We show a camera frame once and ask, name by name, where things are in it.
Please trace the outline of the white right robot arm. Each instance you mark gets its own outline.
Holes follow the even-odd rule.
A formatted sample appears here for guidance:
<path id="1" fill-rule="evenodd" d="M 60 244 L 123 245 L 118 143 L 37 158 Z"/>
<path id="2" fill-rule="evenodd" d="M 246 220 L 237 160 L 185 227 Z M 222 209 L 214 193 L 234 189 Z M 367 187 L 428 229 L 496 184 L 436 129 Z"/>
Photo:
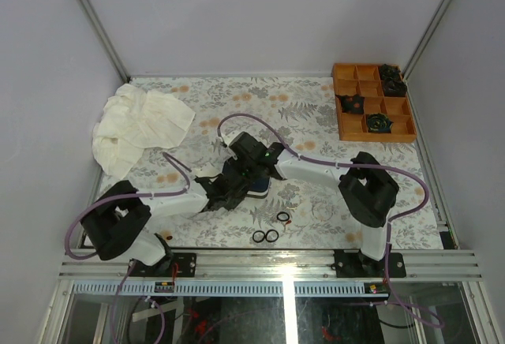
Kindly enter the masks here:
<path id="1" fill-rule="evenodd" d="M 399 186 L 373 156 L 361 151 L 349 166 L 340 166 L 333 160 L 294 154 L 279 142 L 267 148 L 247 132 L 231 133 L 222 142 L 234 153 L 245 177 L 299 180 L 339 192 L 361 224 L 361 270 L 374 277 L 387 269 L 387 218 Z"/>

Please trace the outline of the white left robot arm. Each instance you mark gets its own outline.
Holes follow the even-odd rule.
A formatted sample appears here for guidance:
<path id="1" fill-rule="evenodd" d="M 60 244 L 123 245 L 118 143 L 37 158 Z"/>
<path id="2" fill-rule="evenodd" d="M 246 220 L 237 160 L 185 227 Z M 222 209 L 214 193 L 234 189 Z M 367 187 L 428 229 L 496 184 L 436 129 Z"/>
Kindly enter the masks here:
<path id="1" fill-rule="evenodd" d="M 235 209 L 253 181 L 243 173 L 187 179 L 179 190 L 143 192 L 129 181 L 120 181 L 90 206 L 77 221 L 88 235 L 95 254 L 113 260 L 123 254 L 139 260 L 155 276 L 167 275 L 173 258 L 163 238 L 144 232 L 152 217 L 200 214 Z"/>

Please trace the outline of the cream and navy jewelry box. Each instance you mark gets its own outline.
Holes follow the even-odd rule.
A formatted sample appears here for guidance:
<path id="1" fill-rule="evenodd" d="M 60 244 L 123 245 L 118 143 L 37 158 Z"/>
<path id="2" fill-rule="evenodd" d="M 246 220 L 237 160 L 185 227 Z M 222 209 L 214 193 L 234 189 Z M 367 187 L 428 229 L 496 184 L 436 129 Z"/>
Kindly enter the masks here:
<path id="1" fill-rule="evenodd" d="M 261 178 L 253 182 L 246 193 L 248 198 L 263 199 L 266 198 L 271 188 L 270 178 Z"/>

